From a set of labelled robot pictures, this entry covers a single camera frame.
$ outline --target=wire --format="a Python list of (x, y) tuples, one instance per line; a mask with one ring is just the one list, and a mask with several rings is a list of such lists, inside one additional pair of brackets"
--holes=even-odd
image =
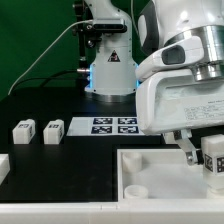
[(50, 78), (39, 78), (39, 77), (35, 77), (35, 78), (29, 78), (29, 79), (25, 79), (25, 80), (22, 80), (22, 81), (20, 81), (20, 82), (17, 82), (15, 85), (14, 85), (14, 87), (13, 87), (13, 89), (12, 89), (12, 91), (11, 91), (11, 93), (16, 89), (16, 87), (17, 86), (19, 86), (19, 85), (21, 85), (21, 84), (23, 84), (24, 82), (29, 82), (29, 81), (34, 81), (34, 80), (47, 80), (48, 82), (49, 81), (51, 81), (51, 80), (77, 80), (77, 78), (55, 78), (55, 77), (50, 77)]
[(69, 30), (71, 29), (73, 26), (76, 26), (78, 24), (82, 24), (82, 23), (91, 23), (93, 20), (85, 20), (85, 21), (80, 21), (80, 22), (76, 22), (73, 23), (72, 25), (70, 25), (68, 28), (66, 28), (61, 35), (59, 35), (59, 37), (36, 59), (36, 61), (34, 61), (34, 63), (12, 84), (12, 86), (9, 89), (8, 95), (11, 94), (12, 89), (14, 88), (14, 86), (16, 85), (16, 83), (19, 82), (20, 79), (22, 79), (39, 61), (40, 59), (61, 39), (61, 37)]
[(139, 36), (139, 32), (138, 32), (138, 29), (137, 29), (137, 26), (135, 23), (135, 17), (134, 17), (134, 0), (131, 0), (131, 18), (132, 18), (133, 26), (135, 28), (135, 32), (136, 32), (137, 36)]
[[(64, 71), (61, 71), (61, 72), (57, 72), (56, 74), (52, 75), (51, 77), (49, 78), (55, 78), (55, 77), (58, 77), (58, 76), (61, 76), (61, 75), (64, 75), (64, 74), (69, 74), (69, 73), (75, 73), (77, 72), (76, 70), (74, 69), (71, 69), (71, 70), (64, 70)], [(49, 81), (51, 81), (50, 79), (46, 79), (41, 85), (40, 87), (44, 87)]]

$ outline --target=black table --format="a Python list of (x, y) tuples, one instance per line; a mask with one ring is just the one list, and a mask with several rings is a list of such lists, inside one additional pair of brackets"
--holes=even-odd
[[(10, 173), (0, 186), (0, 203), (117, 201), (117, 149), (176, 148), (161, 136), (65, 136), (60, 145), (44, 145), (43, 130), (62, 119), (65, 133), (72, 117), (133, 117), (135, 101), (103, 103), (75, 88), (26, 88), (0, 102), (0, 153), (9, 154)], [(12, 130), (34, 119), (29, 145), (14, 145)], [(193, 132), (192, 142), (223, 133), (223, 127)]]

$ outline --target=white cube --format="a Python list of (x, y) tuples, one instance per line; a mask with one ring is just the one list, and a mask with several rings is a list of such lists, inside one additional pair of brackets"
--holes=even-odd
[(35, 121), (32, 119), (20, 121), (12, 132), (14, 144), (29, 144), (36, 133)]
[(64, 121), (50, 121), (44, 129), (44, 144), (59, 144), (64, 136)]

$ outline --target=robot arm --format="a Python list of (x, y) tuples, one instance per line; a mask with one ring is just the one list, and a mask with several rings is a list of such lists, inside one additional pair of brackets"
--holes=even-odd
[(189, 164), (200, 164), (191, 129), (224, 124), (223, 1), (152, 0), (138, 24), (148, 55), (136, 69), (140, 129), (174, 131)]
[(87, 47), (96, 48), (91, 63), (86, 96), (106, 102), (133, 99), (137, 81), (132, 59), (132, 22), (130, 16), (112, 5), (111, 0), (85, 0), (93, 16), (86, 28)]

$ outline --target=green screen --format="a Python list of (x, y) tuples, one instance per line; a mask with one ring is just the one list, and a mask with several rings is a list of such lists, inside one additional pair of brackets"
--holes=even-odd
[[(147, 2), (134, 0), (136, 20)], [(130, 15), (131, 1), (112, 0), (112, 3)], [(72, 4), (71, 0), (0, 1), (0, 100), (7, 95), (13, 82), (69, 25), (76, 21)], [(91, 63), (94, 50), (88, 50), (87, 56), (88, 62)], [(134, 29), (133, 58), (137, 63), (144, 59)], [(49, 77), (62, 70), (76, 69), (78, 60), (78, 38), (68, 31), (26, 78)], [(38, 86), (41, 82), (35, 80), (20, 87)], [(74, 85), (74, 82), (52, 81), (49, 85), (69, 86)]]

